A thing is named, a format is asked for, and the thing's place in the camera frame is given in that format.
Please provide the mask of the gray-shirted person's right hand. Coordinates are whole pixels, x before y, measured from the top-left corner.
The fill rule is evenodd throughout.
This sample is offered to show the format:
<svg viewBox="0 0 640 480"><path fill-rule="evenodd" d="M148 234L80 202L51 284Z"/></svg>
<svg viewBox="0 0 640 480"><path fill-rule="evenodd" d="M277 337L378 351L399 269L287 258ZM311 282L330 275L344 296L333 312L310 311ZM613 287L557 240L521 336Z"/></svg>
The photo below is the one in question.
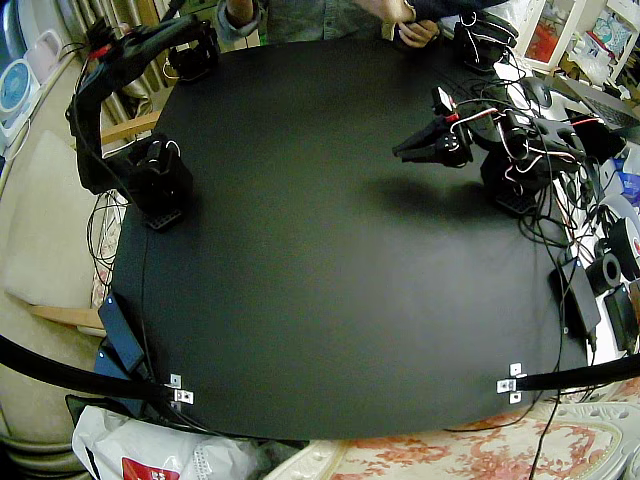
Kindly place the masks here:
<svg viewBox="0 0 640 480"><path fill-rule="evenodd" d="M229 20L234 25L247 25L252 21L254 16L252 0L228 0L226 9Z"/></svg>

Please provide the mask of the gray-shirted person's left hand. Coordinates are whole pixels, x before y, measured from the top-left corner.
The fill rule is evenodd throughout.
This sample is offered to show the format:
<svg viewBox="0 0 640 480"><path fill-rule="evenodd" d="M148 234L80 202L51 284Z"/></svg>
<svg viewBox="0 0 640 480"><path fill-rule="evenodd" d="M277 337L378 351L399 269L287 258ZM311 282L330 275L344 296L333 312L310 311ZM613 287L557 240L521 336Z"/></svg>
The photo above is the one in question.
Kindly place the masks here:
<svg viewBox="0 0 640 480"><path fill-rule="evenodd" d="M440 35L438 25L431 20L400 22L399 37L410 48L424 48Z"/></svg>

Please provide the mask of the navy-sleeved person's hand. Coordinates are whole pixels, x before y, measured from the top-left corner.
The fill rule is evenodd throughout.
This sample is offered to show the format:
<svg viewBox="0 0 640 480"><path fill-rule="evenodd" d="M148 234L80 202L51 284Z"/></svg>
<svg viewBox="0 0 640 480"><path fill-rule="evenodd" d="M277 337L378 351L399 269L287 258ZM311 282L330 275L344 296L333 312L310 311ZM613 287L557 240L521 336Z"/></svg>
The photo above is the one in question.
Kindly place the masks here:
<svg viewBox="0 0 640 480"><path fill-rule="evenodd" d="M415 9L405 0L355 0L368 13L387 23L414 22Z"/></svg>

